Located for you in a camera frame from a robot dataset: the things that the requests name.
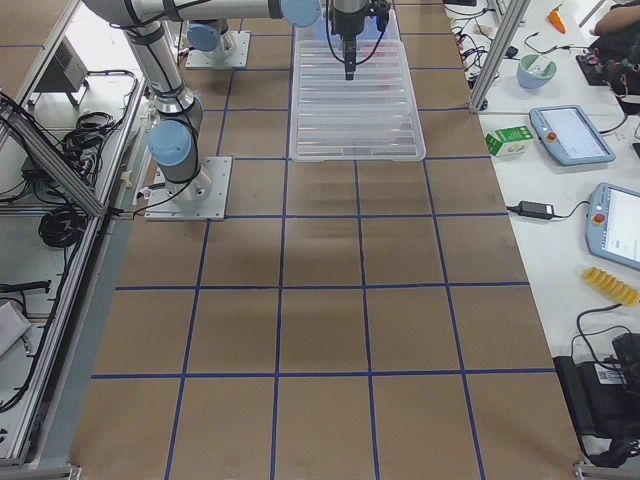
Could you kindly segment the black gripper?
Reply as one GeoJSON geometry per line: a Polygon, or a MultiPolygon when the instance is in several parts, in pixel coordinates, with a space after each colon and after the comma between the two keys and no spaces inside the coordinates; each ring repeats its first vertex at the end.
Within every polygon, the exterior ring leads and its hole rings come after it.
{"type": "MultiPolygon", "coordinates": [[[[391,4],[383,0],[335,0],[329,2],[329,20],[334,23],[335,30],[341,30],[347,24],[359,23],[365,16],[377,16],[378,29],[386,31],[389,22],[391,4]]],[[[357,63],[357,33],[341,33],[342,52],[344,57],[345,79],[354,79],[357,63]]]]}

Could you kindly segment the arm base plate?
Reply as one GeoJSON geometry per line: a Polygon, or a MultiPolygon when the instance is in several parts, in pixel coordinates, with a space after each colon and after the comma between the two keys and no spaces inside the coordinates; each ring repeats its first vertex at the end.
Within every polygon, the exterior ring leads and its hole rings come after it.
{"type": "Polygon", "coordinates": [[[248,31],[229,31],[236,41],[236,50],[226,58],[211,56],[193,49],[188,54],[186,68],[195,70],[232,70],[246,67],[251,34],[248,31]]]}
{"type": "Polygon", "coordinates": [[[155,180],[164,186],[147,196],[151,207],[143,212],[144,217],[149,221],[223,220],[232,163],[231,157],[204,157],[199,175],[179,195],[181,186],[167,182],[157,167],[155,180]]]}

